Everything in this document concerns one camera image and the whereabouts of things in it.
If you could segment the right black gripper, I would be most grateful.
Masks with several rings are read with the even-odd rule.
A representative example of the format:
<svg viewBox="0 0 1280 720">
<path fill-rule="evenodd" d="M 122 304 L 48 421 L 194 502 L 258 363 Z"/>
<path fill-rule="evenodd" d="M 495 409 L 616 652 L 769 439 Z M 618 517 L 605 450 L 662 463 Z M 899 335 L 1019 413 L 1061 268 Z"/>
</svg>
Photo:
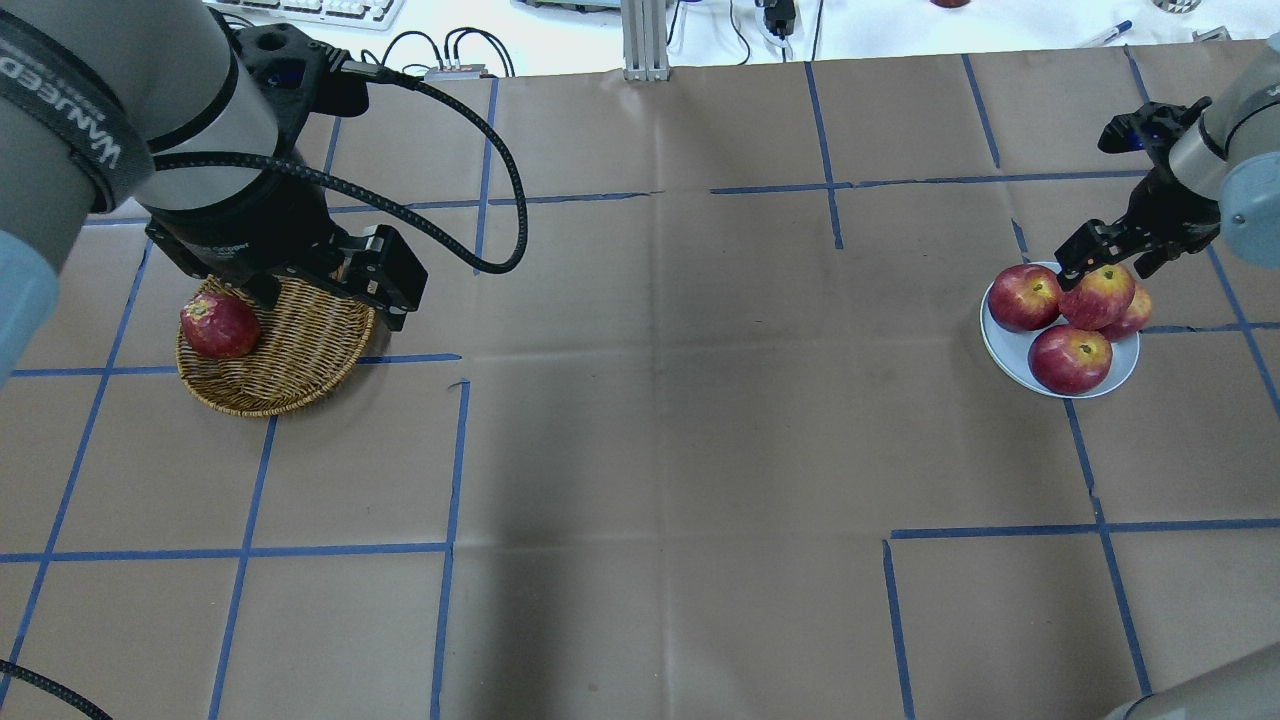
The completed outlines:
<svg viewBox="0 0 1280 720">
<path fill-rule="evenodd" d="M 1138 256 L 1134 272 L 1147 281 L 1165 264 L 1201 252 L 1219 237 L 1219 204 L 1193 191 L 1172 168 L 1175 143 L 1201 137 L 1197 123 L 1211 105 L 1210 97 L 1190 106 L 1146 102 L 1107 123 L 1098 149 L 1106 154 L 1143 150 L 1152 168 L 1130 192 L 1120 219 L 1112 224 L 1088 220 L 1053 251 L 1059 281 L 1083 281 L 1129 256 Z"/>
</svg>

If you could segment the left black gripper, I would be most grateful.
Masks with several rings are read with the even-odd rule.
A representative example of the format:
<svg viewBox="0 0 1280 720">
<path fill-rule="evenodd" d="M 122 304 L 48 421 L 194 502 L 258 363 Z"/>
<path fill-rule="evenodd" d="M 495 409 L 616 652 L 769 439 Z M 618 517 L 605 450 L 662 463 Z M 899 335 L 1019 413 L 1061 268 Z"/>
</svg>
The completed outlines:
<svg viewBox="0 0 1280 720">
<path fill-rule="evenodd" d="M 148 141 L 157 160 L 241 152 L 301 164 L 308 118 L 360 117 L 365 82 L 340 73 L 349 54 L 285 23 L 225 29 L 227 73 L 193 119 Z M 145 187 L 154 242 L 188 275 L 215 275 L 273 310 L 279 279 L 307 281 L 375 310 L 401 332 L 420 309 L 428 270 L 397 228 L 340 231 L 317 184 L 257 167 L 157 170 Z"/>
</svg>

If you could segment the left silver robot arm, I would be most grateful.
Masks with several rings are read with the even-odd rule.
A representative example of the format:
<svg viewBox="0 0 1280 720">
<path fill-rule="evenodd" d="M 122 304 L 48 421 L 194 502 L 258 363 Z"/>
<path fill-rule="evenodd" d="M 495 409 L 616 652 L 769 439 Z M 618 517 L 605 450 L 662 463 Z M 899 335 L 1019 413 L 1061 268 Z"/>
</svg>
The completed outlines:
<svg viewBox="0 0 1280 720">
<path fill-rule="evenodd" d="M 186 274 L 212 277 L 273 309 L 287 277 L 371 307 L 392 331 L 428 273 L 397 232 L 352 236 L 323 191 L 366 202 L 434 238 L 472 269 L 512 272 L 529 246 L 513 154 L 479 114 L 424 78 L 310 38 L 289 24 L 234 31 L 198 1 L 3 4 L 3 374 L 52 315 L 59 275 L 87 217 L 138 201 Z M 428 218 L 305 165 L 314 113 L 358 117 L 370 85 L 420 92 L 492 143 L 515 191 L 512 254 L 492 263 Z"/>
</svg>

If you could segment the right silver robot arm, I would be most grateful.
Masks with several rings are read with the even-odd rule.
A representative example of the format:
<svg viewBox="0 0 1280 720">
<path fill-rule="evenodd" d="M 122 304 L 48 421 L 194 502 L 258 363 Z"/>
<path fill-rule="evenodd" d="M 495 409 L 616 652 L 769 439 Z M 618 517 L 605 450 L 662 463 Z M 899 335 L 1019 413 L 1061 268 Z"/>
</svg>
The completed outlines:
<svg viewBox="0 0 1280 720">
<path fill-rule="evenodd" d="M 1116 115 L 1098 141 L 1143 151 L 1151 169 L 1125 213 L 1089 231 L 1089 263 L 1134 258 L 1148 278 L 1216 238 L 1244 263 L 1277 268 L 1277 36 L 1216 97 L 1147 102 Z"/>
</svg>

